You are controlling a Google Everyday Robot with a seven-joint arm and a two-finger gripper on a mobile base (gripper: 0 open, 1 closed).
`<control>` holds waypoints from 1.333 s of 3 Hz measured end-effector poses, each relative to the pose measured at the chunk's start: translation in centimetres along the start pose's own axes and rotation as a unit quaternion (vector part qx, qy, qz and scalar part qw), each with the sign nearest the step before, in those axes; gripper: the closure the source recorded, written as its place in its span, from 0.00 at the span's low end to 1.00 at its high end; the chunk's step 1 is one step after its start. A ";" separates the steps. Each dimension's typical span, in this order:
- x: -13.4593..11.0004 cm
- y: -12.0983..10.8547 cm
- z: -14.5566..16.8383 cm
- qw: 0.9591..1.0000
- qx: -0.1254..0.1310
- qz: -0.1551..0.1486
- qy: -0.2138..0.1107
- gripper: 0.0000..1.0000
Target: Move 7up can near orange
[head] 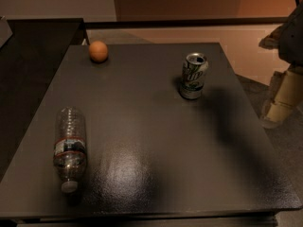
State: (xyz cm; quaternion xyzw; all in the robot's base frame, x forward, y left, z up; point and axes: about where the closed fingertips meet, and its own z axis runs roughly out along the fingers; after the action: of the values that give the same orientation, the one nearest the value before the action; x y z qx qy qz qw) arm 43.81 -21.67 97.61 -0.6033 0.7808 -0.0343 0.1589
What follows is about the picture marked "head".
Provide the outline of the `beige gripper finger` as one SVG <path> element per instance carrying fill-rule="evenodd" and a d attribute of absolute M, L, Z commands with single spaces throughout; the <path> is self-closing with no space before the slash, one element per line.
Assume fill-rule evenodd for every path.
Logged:
<path fill-rule="evenodd" d="M 278 49 L 282 26 L 277 27 L 269 35 L 260 40 L 258 46 L 264 49 Z"/>
<path fill-rule="evenodd" d="M 260 122 L 274 129 L 303 101 L 303 67 L 291 65 L 286 71 L 274 72 L 268 96 L 261 109 Z"/>

